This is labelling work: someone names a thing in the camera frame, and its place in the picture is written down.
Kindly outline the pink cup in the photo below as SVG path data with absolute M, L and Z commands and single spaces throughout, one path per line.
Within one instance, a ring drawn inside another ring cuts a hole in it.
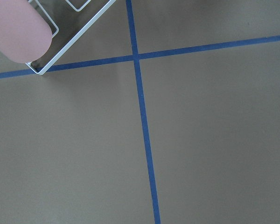
M 51 43 L 51 28 L 27 0 L 0 0 L 0 52 L 7 58 L 35 61 Z

